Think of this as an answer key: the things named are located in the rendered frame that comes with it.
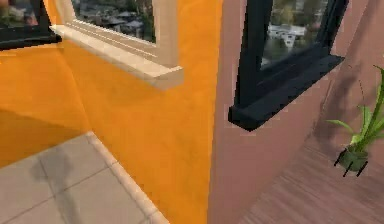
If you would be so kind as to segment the beige framed window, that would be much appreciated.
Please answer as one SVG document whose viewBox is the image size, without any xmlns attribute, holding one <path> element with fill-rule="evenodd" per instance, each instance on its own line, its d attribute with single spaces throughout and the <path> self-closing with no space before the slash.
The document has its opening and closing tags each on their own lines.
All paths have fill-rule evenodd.
<svg viewBox="0 0 384 224">
<path fill-rule="evenodd" d="M 159 89 L 182 83 L 177 0 L 53 0 L 52 30 Z"/>
</svg>

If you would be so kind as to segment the green potted house plant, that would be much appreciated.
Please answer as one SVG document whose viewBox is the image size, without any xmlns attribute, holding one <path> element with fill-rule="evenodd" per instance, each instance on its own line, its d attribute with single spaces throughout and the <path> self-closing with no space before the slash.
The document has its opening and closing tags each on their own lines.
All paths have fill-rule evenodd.
<svg viewBox="0 0 384 224">
<path fill-rule="evenodd" d="M 381 75 L 377 87 L 377 96 L 374 110 L 366 105 L 359 105 L 362 115 L 361 127 L 358 132 L 341 120 L 329 120 L 329 123 L 344 127 L 351 134 L 350 143 L 338 155 L 334 165 L 345 169 L 343 176 L 355 172 L 359 176 L 368 165 L 369 146 L 378 139 L 384 138 L 384 68 L 375 65 Z"/>
</svg>

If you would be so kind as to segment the black framed window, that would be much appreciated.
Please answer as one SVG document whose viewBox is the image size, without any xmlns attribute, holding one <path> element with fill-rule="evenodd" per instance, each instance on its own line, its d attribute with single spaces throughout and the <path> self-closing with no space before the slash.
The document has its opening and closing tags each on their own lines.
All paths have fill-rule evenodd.
<svg viewBox="0 0 384 224">
<path fill-rule="evenodd" d="M 0 0 L 0 51 L 61 41 L 44 0 Z"/>
<path fill-rule="evenodd" d="M 249 132 L 259 128 L 344 58 L 331 53 L 349 0 L 330 0 L 319 33 L 307 48 L 262 63 L 272 0 L 248 0 L 234 104 L 228 121 Z"/>
</svg>

